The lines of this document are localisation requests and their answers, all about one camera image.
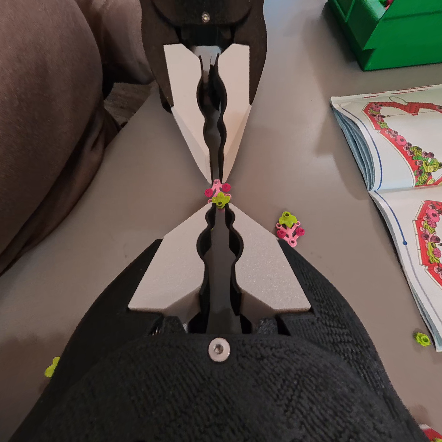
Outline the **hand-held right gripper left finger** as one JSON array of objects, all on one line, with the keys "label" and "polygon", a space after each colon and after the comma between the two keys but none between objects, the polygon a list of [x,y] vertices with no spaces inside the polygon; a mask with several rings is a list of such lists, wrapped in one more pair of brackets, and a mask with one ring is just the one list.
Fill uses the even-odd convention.
[{"label": "hand-held right gripper left finger", "polygon": [[189,332],[206,332],[209,318],[209,270],[216,207],[206,204],[169,232],[128,304],[132,311],[176,316]]}]

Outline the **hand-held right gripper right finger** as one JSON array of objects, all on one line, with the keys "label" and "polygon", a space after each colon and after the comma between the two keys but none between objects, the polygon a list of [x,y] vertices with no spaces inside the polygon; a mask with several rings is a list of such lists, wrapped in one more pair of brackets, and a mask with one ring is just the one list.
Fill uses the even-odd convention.
[{"label": "hand-held right gripper right finger", "polygon": [[281,243],[268,230],[229,203],[225,207],[231,267],[230,302],[242,332],[251,332],[262,318],[307,312],[311,304]]}]

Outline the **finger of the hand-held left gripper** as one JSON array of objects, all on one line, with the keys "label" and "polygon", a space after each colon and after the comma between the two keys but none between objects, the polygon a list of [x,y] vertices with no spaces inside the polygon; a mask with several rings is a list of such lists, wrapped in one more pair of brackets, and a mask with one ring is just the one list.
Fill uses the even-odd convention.
[{"label": "finger of the hand-held left gripper", "polygon": [[213,181],[212,164],[218,145],[214,128],[216,111],[211,106],[207,90],[211,61],[218,55],[217,46],[183,44],[164,45],[173,106],[172,114],[184,136],[193,158],[209,183]]},{"label": "finger of the hand-held left gripper", "polygon": [[218,74],[226,92],[226,105],[221,118],[226,129],[226,141],[221,149],[224,155],[223,178],[226,179],[236,160],[251,110],[250,48],[241,44],[231,44],[224,52],[217,46],[208,48],[211,56],[218,55]]}]

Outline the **pink lego flower assembly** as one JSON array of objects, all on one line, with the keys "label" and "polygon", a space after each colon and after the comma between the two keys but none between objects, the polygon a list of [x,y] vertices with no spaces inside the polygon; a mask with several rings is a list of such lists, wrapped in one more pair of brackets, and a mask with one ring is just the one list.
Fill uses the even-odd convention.
[{"label": "pink lego flower assembly", "polygon": [[284,211],[276,224],[277,237],[287,242],[294,248],[299,237],[305,235],[305,230],[301,227],[300,221],[289,211]]},{"label": "pink lego flower assembly", "polygon": [[207,188],[204,195],[207,197],[208,204],[214,204],[219,210],[224,210],[225,206],[231,200],[231,185],[228,183],[222,183],[221,180],[215,179],[212,187]]}]

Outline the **person's left forearm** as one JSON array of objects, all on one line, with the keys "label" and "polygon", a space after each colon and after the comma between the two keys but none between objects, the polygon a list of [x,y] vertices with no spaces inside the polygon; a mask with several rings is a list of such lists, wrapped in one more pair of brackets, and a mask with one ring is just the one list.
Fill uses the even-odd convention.
[{"label": "person's left forearm", "polygon": [[114,82],[150,84],[138,0],[77,0],[96,40],[105,74]]}]

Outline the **lego instruction booklet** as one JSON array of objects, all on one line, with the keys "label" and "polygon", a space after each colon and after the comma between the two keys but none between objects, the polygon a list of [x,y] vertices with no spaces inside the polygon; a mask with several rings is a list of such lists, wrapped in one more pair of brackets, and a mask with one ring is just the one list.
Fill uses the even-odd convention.
[{"label": "lego instruction booklet", "polygon": [[442,350],[442,86],[331,97],[418,310]]}]

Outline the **person's brown clothing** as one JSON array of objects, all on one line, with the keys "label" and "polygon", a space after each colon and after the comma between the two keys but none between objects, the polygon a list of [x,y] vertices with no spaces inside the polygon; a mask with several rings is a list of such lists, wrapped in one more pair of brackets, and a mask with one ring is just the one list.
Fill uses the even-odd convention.
[{"label": "person's brown clothing", "polygon": [[118,133],[75,1],[1,1],[0,270],[68,216]]}]

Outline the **green plastic bin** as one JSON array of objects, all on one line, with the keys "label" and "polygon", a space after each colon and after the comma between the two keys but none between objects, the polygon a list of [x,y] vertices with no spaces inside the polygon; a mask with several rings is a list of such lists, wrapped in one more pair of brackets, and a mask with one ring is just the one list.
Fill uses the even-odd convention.
[{"label": "green plastic bin", "polygon": [[329,0],[363,71],[442,61],[440,0]]}]

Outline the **red printed packet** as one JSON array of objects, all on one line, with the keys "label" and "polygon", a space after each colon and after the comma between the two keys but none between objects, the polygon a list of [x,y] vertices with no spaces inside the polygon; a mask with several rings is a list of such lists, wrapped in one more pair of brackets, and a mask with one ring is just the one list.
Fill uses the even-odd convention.
[{"label": "red printed packet", "polygon": [[442,435],[427,424],[420,424],[420,429],[431,442],[442,442]]}]

